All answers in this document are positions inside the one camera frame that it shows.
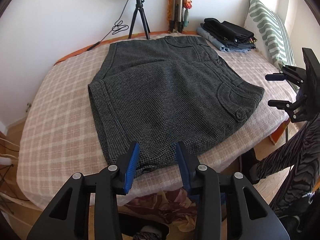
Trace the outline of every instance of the bed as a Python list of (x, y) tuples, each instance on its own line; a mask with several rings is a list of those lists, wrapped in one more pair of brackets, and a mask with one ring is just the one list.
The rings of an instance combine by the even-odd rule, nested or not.
[[(151, 38), (167, 35), (183, 34), (156, 33)], [(108, 165), (98, 141), (87, 85), (100, 69), (109, 44), (121, 40), (106, 41), (91, 51), (81, 50), (82, 53), (75, 53), (77, 56), (60, 60), (48, 72), (38, 90), (20, 142), (17, 183), (25, 196), (39, 208), (47, 206), (73, 173), (93, 174)], [(216, 51), (244, 80), (265, 89), (262, 101), (245, 125), (199, 156), (201, 163), (220, 172), (288, 119), (284, 111), (269, 107), (268, 100), (295, 101), (296, 94), (285, 81), (265, 80), (266, 74), (277, 70), (258, 52)], [(181, 186), (177, 165), (162, 168), (136, 178), (129, 194), (118, 196), (118, 205), (138, 196), (176, 190)]]

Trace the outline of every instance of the screw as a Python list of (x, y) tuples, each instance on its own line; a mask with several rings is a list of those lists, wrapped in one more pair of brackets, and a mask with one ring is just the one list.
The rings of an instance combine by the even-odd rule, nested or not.
[(242, 179), (242, 178), (243, 178), (243, 174), (242, 174), (241, 172), (236, 172), (236, 173), (235, 173), (235, 177), (236, 177), (237, 179)]
[(72, 178), (73, 178), (73, 179), (79, 179), (79, 178), (81, 178), (81, 173), (76, 172), (75, 174), (72, 175)]
[(118, 169), (117, 165), (110, 165), (110, 166), (108, 167), (108, 170), (109, 170), (109, 171), (116, 171), (117, 169)]
[(31, 103), (27, 103), (27, 109), (26, 109), (26, 113), (29, 112), (30, 108), (31, 108)]
[(199, 169), (200, 171), (206, 171), (206, 170), (208, 169), (208, 167), (205, 166), (205, 165), (203, 165), (203, 164), (200, 164), (200, 165), (198, 166), (198, 169)]

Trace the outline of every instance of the tripod leg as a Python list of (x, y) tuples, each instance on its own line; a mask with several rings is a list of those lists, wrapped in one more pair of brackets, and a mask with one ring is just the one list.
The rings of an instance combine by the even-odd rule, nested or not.
[(149, 25), (148, 25), (148, 21), (147, 21), (146, 15), (145, 15), (144, 17), (145, 17), (145, 19), (146, 19), (146, 23), (147, 23), (147, 28), (148, 28), (148, 32), (150, 33), (150, 29), (149, 29)]
[(130, 26), (128, 39), (131, 39), (132, 31), (133, 31), (133, 27), (134, 27), (134, 22), (136, 21), (137, 13), (138, 13), (138, 8), (135, 8), (133, 16), (132, 16), (132, 21), (131, 21), (131, 26)]
[(149, 32), (148, 32), (148, 29), (147, 29), (148, 23), (147, 23), (146, 15), (144, 14), (143, 8), (139, 8), (139, 12), (140, 12), (140, 15), (141, 15), (141, 20), (142, 20), (144, 33), (146, 34), (147, 40), (150, 40)]

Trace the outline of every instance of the pillow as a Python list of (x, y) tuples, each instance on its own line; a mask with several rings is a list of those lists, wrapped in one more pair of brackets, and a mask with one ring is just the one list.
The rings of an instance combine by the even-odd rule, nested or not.
[(257, 50), (279, 70), (295, 66), (289, 36), (280, 17), (259, 0), (249, 0), (244, 28), (254, 33)]

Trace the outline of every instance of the black tripod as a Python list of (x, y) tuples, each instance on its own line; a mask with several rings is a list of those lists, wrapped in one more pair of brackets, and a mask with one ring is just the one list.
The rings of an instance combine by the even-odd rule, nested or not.
[(146, 34), (147, 40), (150, 40), (150, 36), (149, 36), (150, 29), (149, 29), (149, 25), (148, 25), (148, 22), (147, 22), (146, 15), (144, 14), (143, 2), (144, 2), (144, 0), (137, 0), (136, 8), (134, 10), (133, 17), (132, 17), (132, 22), (131, 22), (131, 26), (130, 26), (129, 39), (131, 39), (132, 31), (133, 31), (133, 27), (134, 27), (134, 22), (136, 21), (137, 13), (139, 11), (140, 15), (141, 15), (141, 20), (142, 20), (142, 24), (143, 24), (144, 33)]

